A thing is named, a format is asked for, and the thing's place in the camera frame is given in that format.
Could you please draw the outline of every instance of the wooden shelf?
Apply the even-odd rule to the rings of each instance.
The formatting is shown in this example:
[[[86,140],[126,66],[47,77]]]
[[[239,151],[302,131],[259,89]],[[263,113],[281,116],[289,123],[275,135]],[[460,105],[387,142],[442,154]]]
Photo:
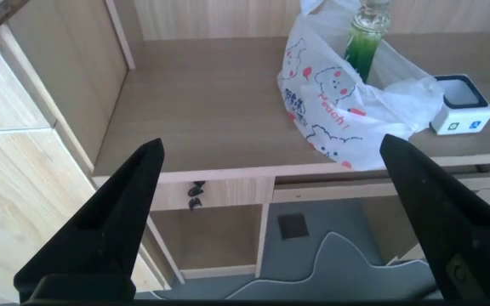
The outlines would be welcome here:
[[[393,35],[429,73],[466,73],[490,102],[490,33]],[[347,171],[312,150],[287,118],[276,75],[285,37],[146,42],[122,87],[94,170],[98,184],[144,142],[162,138],[161,182]],[[479,134],[412,137],[443,166],[490,163]]]
[[[254,273],[261,205],[151,212],[185,278]]]

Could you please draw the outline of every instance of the black square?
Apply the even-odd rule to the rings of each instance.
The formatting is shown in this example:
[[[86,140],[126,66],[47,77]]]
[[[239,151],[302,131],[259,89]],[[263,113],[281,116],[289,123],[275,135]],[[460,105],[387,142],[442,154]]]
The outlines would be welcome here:
[[[277,217],[281,239],[307,237],[310,235],[305,224],[304,215],[301,213],[286,214]]]

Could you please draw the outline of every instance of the drawer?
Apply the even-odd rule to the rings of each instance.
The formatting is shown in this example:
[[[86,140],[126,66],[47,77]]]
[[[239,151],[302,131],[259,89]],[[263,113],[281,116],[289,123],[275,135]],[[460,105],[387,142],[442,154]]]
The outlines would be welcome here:
[[[490,188],[490,164],[444,167],[471,190]],[[386,170],[276,178],[274,203],[396,196]]]
[[[197,198],[202,207],[228,207],[271,202],[275,178],[240,178],[207,181]],[[151,211],[189,209],[193,182],[158,184]]]

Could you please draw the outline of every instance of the white plastic bag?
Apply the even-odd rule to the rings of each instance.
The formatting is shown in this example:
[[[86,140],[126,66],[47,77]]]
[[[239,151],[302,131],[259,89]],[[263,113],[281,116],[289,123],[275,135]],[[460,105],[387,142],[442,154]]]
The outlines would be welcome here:
[[[311,147],[355,170],[384,166],[389,133],[409,139],[442,107],[436,79],[379,44],[368,83],[343,60],[359,0],[301,0],[277,82],[288,115]],[[310,12],[321,7],[315,14]]]

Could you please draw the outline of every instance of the white box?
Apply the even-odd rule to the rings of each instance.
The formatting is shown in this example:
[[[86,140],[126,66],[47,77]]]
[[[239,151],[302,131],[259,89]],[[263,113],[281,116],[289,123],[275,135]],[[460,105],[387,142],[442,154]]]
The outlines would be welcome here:
[[[445,90],[442,109],[430,123],[438,135],[479,133],[490,119],[490,104],[466,75],[436,76]]]

